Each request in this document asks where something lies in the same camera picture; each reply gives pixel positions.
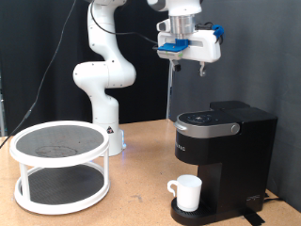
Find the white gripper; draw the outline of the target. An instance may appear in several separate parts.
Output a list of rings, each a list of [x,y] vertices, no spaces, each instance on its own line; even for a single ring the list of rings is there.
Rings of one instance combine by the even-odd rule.
[[[221,57],[220,45],[213,30],[199,30],[185,39],[177,39],[173,34],[160,32],[157,54],[161,58],[172,59],[172,70],[179,72],[181,64],[177,60],[199,61],[199,76],[206,76],[205,62],[212,63]]]

